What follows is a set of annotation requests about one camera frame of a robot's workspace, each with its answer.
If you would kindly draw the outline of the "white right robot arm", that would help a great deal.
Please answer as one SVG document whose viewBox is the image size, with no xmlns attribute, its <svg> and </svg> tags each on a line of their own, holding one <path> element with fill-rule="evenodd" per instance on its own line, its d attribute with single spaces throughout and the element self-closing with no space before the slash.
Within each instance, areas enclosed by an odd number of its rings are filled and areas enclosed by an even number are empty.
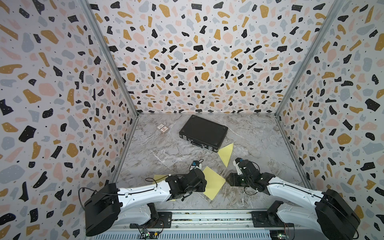
<svg viewBox="0 0 384 240">
<path fill-rule="evenodd" d="M 236 171 L 226 177 L 230 186 L 251 188 L 278 198 L 254 218 L 255 224 L 300 225 L 322 233 L 329 240 L 359 238 L 361 220 L 338 192 L 321 192 L 288 183 L 271 173 L 261 173 L 256 163 L 242 158 L 235 159 L 234 166 Z"/>
</svg>

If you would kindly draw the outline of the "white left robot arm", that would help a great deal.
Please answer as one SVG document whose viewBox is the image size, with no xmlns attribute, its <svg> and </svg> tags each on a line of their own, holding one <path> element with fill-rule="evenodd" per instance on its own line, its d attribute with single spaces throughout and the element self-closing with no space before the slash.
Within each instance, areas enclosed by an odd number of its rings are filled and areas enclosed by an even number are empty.
<svg viewBox="0 0 384 240">
<path fill-rule="evenodd" d="M 93 237 L 109 230 L 114 224 L 152 224 L 159 218 L 155 203 L 184 200 L 192 193 L 203 193 L 207 181 L 199 168 L 187 174 L 170 175 L 163 181 L 137 188 L 118 188 L 107 184 L 85 203 L 86 236 Z"/>
</svg>

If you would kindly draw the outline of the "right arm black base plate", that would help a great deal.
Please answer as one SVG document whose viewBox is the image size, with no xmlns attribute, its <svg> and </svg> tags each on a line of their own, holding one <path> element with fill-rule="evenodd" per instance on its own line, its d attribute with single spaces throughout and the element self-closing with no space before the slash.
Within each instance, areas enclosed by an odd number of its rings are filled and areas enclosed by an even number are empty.
<svg viewBox="0 0 384 240">
<path fill-rule="evenodd" d="M 294 224 L 284 224 L 278 217 L 270 216 L 267 211 L 252 211 L 251 220 L 254 228 L 283 228 L 288 226 L 293 227 Z"/>
</svg>

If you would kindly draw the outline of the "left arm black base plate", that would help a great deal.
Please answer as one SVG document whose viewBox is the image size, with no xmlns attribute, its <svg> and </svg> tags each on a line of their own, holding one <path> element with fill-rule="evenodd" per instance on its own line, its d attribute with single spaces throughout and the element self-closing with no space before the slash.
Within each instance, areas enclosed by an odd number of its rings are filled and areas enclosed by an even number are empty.
<svg viewBox="0 0 384 240">
<path fill-rule="evenodd" d="M 172 212 L 157 212 L 143 225 L 130 224 L 130 229 L 169 229 L 172 225 Z"/>
</svg>

